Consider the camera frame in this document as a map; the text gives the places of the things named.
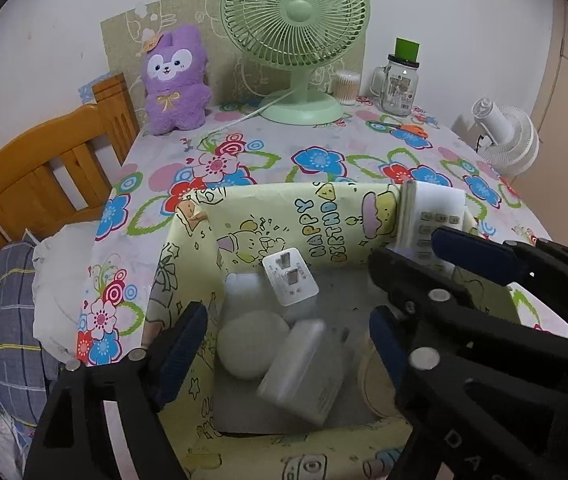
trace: jar handle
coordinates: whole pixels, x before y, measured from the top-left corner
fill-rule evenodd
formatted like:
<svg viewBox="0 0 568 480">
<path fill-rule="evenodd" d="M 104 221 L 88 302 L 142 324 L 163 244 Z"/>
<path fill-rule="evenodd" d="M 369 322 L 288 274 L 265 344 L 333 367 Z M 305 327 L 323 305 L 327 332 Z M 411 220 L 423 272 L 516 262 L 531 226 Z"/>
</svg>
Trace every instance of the jar handle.
<svg viewBox="0 0 568 480">
<path fill-rule="evenodd" d="M 377 91 L 377 90 L 375 90 L 375 88 L 377 87 L 376 81 L 377 81 L 377 76 L 379 74 L 382 75 L 382 84 L 379 87 L 379 91 Z M 378 66 L 378 67 L 375 68 L 375 70 L 373 70 L 373 76 L 370 79 L 370 85 L 368 86 L 368 90 L 375 97 L 379 97 L 379 94 L 381 94 L 381 92 L 382 92 L 382 88 L 384 87 L 385 74 L 386 74 L 386 69 L 383 66 Z"/>
</svg>

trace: table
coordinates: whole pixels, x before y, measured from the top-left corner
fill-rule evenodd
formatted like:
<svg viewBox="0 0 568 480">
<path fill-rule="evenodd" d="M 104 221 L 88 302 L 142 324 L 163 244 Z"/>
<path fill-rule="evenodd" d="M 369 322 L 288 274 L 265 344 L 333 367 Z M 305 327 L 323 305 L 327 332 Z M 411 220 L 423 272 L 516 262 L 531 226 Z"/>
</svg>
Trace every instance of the table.
<svg viewBox="0 0 568 480">
<path fill-rule="evenodd" d="M 158 258 L 176 206 L 191 189 L 417 179 L 463 189 L 486 238 L 529 243 L 549 238 L 509 183 L 421 108 L 398 119 L 360 97 L 330 124 L 290 126 L 256 116 L 211 133 L 256 105 L 223 105 L 210 110 L 198 130 L 136 138 L 97 230 L 78 330 L 79 359 L 108 364 L 142 345 L 153 284 L 167 293 L 177 288 L 174 266 L 158 266 Z M 568 325 L 544 304 L 518 287 L 512 296 L 523 324 L 568 336 Z M 161 326 L 171 326 L 176 314 L 160 311 Z M 157 325 L 157 319 L 150 321 Z"/>
</svg>

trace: silver screw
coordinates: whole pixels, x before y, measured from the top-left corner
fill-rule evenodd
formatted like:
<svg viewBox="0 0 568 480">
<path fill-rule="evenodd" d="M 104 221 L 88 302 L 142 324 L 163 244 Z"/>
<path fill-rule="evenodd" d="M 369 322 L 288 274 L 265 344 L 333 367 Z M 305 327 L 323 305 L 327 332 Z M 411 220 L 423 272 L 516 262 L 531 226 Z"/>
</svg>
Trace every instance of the silver screw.
<svg viewBox="0 0 568 480">
<path fill-rule="evenodd" d="M 433 301 L 448 301 L 450 300 L 450 292 L 443 288 L 434 288 L 429 292 L 429 298 Z"/>
<path fill-rule="evenodd" d="M 416 370 L 432 370 L 440 364 L 440 353 L 430 346 L 422 346 L 411 352 L 408 362 Z"/>
<path fill-rule="evenodd" d="M 78 370 L 80 366 L 81 366 L 81 361 L 79 359 L 71 359 L 66 363 L 66 369 L 69 372 L 74 372 L 75 370 Z"/>
<path fill-rule="evenodd" d="M 128 352 L 128 358 L 131 361 L 141 361 L 146 357 L 146 351 L 143 348 L 134 348 Z"/>
</svg>

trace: fan base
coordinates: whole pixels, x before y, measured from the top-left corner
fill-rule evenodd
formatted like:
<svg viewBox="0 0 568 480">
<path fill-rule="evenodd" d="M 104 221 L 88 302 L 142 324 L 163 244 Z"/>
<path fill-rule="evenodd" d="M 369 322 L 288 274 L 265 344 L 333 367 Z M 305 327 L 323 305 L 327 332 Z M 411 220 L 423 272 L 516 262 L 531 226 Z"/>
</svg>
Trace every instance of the fan base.
<svg viewBox="0 0 568 480">
<path fill-rule="evenodd" d="M 273 92 L 261 102 L 264 106 L 285 94 L 288 90 Z M 308 98 L 303 102 L 289 102 L 288 98 L 270 105 L 260 112 L 260 115 L 270 121 L 283 124 L 326 124 L 341 119 L 341 105 L 332 96 L 314 89 L 308 89 Z"/>
</svg>

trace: wooden headboard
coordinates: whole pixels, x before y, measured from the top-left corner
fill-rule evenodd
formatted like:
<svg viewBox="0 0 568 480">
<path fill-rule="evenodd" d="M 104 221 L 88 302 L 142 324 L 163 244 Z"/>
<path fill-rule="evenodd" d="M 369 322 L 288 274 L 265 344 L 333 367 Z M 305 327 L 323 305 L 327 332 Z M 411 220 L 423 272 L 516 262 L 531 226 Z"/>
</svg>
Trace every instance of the wooden headboard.
<svg viewBox="0 0 568 480">
<path fill-rule="evenodd" d="M 0 226 L 11 240 L 25 229 L 48 237 L 62 226 L 101 218 L 111 186 L 90 141 L 107 134 L 122 164 L 139 133 L 123 75 L 93 86 L 97 104 L 40 124 L 0 150 Z M 52 174 L 59 157 L 87 207 L 75 209 Z M 0 247 L 8 240 L 0 230 Z"/>
</svg>

